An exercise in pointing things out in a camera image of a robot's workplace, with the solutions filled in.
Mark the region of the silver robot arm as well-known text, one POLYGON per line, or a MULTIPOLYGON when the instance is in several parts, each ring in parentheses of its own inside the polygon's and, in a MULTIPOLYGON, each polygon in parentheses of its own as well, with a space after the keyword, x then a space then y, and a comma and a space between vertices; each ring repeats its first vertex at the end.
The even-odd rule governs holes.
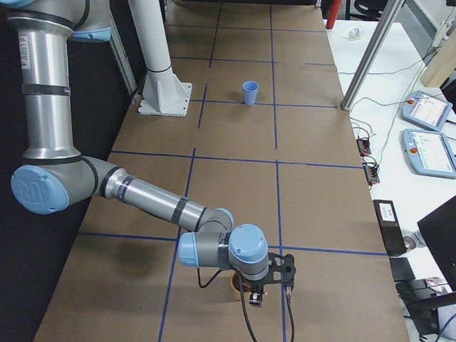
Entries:
POLYGON ((117 199, 185 229, 178 245, 185 266, 234 269, 259 306, 269 272, 268 246, 253 224, 236 226, 223 208, 210 209, 82 156, 71 125, 67 42, 111 37, 108 1, 3 1, 17 30, 26 104, 28 150, 11 176, 14 197, 29 211, 52 214, 92 196, 117 199))

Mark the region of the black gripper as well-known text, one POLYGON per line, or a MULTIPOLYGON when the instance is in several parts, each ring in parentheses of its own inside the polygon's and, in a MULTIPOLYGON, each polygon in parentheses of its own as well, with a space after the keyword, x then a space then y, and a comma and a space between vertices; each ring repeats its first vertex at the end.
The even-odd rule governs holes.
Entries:
POLYGON ((252 281, 250 279, 246 279, 245 283, 248 284, 251 292, 249 297, 249 304, 252 307, 262 307, 263 295, 265 293, 265 283, 261 280, 252 281))

